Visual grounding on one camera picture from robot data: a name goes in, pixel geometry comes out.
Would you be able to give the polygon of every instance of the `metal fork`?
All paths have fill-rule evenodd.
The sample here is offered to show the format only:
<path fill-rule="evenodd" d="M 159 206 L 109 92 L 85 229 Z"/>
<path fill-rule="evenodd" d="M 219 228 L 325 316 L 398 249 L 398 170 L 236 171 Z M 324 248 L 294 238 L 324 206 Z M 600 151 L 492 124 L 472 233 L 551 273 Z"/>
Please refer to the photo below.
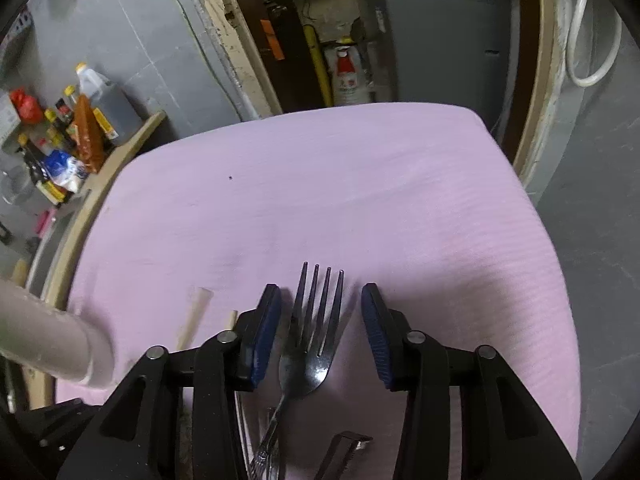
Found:
<path fill-rule="evenodd" d="M 326 330 L 324 331 L 324 314 L 326 311 L 326 302 L 329 295 L 329 280 L 331 277 L 331 267 L 327 267 L 324 285 L 322 286 L 322 293 L 320 295 L 318 314 L 316 315 L 316 325 L 312 333 L 311 324 L 314 303 L 316 301 L 318 270 L 320 266 L 316 265 L 314 267 L 314 276 L 311 282 L 309 298 L 306 301 L 303 319 L 302 303 L 305 295 L 307 266 L 307 262 L 302 265 L 298 291 L 293 303 L 293 311 L 289 323 L 289 334 L 287 335 L 284 351 L 280 356 L 278 374 L 280 377 L 282 396 L 271 417 L 267 431 L 260 441 L 254 459 L 249 466 L 251 480 L 259 480 L 262 478 L 262 473 L 266 468 L 271 449 L 273 449 L 273 444 L 276 440 L 276 430 L 278 429 L 278 424 L 282 418 L 285 406 L 288 405 L 291 399 L 304 397 L 320 386 L 329 372 L 331 362 L 334 360 L 335 349 L 337 347 L 335 338 L 338 332 L 338 322 L 340 321 L 344 271 L 341 270 L 338 274 L 334 303 L 331 307 Z"/>

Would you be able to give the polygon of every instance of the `fork tine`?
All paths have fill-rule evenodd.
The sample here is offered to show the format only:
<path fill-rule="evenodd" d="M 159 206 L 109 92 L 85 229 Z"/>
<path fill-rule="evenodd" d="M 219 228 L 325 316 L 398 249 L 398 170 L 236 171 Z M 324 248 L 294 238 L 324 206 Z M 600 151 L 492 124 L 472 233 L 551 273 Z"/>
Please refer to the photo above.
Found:
<path fill-rule="evenodd" d="M 306 268 L 308 262 L 302 264 L 302 272 L 300 272 L 300 281 L 298 282 L 298 291 L 296 292 L 296 299 L 293 302 L 293 310 L 291 311 L 291 322 L 289 323 L 289 336 L 288 342 L 294 342 L 298 344 L 300 339 L 300 320 L 302 318 L 302 301 L 305 297 L 305 285 L 306 285 Z"/>
<path fill-rule="evenodd" d="M 322 347 L 322 356 L 332 358 L 335 353 L 335 335 L 338 332 L 338 322 L 340 321 L 340 306 L 342 304 L 342 282 L 344 281 L 344 271 L 338 274 L 338 283 L 335 285 L 334 304 L 329 314 L 329 322 L 326 327 L 326 337 Z"/>
<path fill-rule="evenodd" d="M 316 285 L 318 284 L 319 265 L 314 267 L 314 277 L 311 281 L 311 290 L 309 291 L 309 299 L 306 300 L 305 325 L 302 327 L 302 339 L 300 346 L 306 351 L 309 348 L 309 338 L 311 337 L 311 318 L 314 314 L 314 303 L 316 302 Z"/>
<path fill-rule="evenodd" d="M 326 311 L 326 298 L 329 295 L 329 280 L 331 279 L 331 267 L 327 267 L 324 276 L 324 285 L 322 286 L 322 294 L 320 295 L 320 306 L 316 315 L 316 329 L 311 340 L 311 348 L 309 353 L 320 355 L 320 343 L 322 342 L 322 326 L 324 325 L 324 312 Z"/>

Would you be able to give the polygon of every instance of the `pink cloth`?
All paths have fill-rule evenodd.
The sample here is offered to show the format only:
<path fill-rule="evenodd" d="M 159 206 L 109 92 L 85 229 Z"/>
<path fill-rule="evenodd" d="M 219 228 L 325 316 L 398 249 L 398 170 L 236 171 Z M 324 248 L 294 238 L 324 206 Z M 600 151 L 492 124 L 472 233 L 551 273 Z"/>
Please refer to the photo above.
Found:
<path fill-rule="evenodd" d="M 140 156 L 92 227 L 70 309 L 110 334 L 119 380 L 149 346 L 175 349 L 197 288 L 213 296 L 194 346 L 230 310 L 254 308 L 265 284 L 295 292 L 305 260 L 345 271 L 344 333 L 325 383 L 290 407 L 287 478 L 312 478 L 343 430 L 374 438 L 356 476 L 391 478 L 405 396 L 376 375 L 358 300 L 367 282 L 441 343 L 495 346 L 575 456 L 578 350 L 558 260 L 507 160 L 464 108 L 315 110 Z M 277 361 L 274 349 L 251 397 L 261 410 L 280 395 Z M 103 402 L 110 391 L 58 382 L 58 400 Z"/>

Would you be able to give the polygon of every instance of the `orange tag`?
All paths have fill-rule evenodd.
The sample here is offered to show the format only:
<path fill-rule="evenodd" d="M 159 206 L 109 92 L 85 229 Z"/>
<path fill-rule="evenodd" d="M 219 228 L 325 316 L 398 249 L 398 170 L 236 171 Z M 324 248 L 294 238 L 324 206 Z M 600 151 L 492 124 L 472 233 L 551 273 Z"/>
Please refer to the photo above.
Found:
<path fill-rule="evenodd" d="M 273 52 L 273 57 L 278 61 L 282 61 L 284 59 L 284 52 L 282 51 L 282 47 L 280 46 L 280 42 L 276 36 L 276 31 L 273 30 L 271 21 L 260 20 L 260 24 L 262 25 L 262 30 L 264 30 L 264 33 L 267 36 L 267 41 L 269 42 L 269 46 Z"/>

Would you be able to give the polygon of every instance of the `bottle cap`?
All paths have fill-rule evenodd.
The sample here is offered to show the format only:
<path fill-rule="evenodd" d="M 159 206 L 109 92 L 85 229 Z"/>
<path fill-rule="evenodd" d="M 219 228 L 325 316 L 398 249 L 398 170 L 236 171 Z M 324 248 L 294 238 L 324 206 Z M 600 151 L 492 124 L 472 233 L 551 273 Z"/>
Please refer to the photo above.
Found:
<path fill-rule="evenodd" d="M 46 110 L 44 110 L 44 116 L 49 120 L 49 122 L 53 122 L 55 121 L 58 116 L 56 115 L 56 113 L 51 109 L 51 108 L 47 108 Z"/>

